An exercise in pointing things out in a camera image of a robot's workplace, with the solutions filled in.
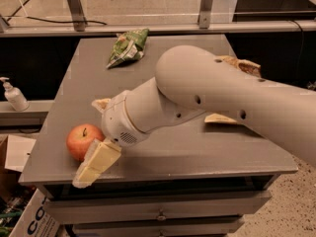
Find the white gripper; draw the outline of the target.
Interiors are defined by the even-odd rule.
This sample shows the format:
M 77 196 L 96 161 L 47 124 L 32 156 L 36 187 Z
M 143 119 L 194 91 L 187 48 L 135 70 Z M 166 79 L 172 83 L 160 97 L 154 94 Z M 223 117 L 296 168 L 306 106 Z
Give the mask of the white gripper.
M 120 147 L 133 146 L 149 137 L 130 120 L 126 108 L 127 95 L 128 91 L 123 91 L 112 99 L 97 99 L 92 102 L 92 106 L 102 113 L 101 128 L 108 139 L 93 140 L 72 181 L 75 188 L 85 189 L 91 186 L 112 167 L 121 156 Z

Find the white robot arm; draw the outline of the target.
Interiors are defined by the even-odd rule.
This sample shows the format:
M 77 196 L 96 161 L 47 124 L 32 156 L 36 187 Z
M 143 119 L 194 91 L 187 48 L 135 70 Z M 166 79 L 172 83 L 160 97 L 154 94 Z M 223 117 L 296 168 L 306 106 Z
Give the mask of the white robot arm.
M 72 181 L 79 189 L 112 167 L 123 148 L 205 112 L 234 119 L 316 164 L 316 92 L 253 76 L 199 47 L 168 49 L 157 61 L 153 78 L 93 105 L 102 114 L 106 139 L 95 139 L 88 147 Z

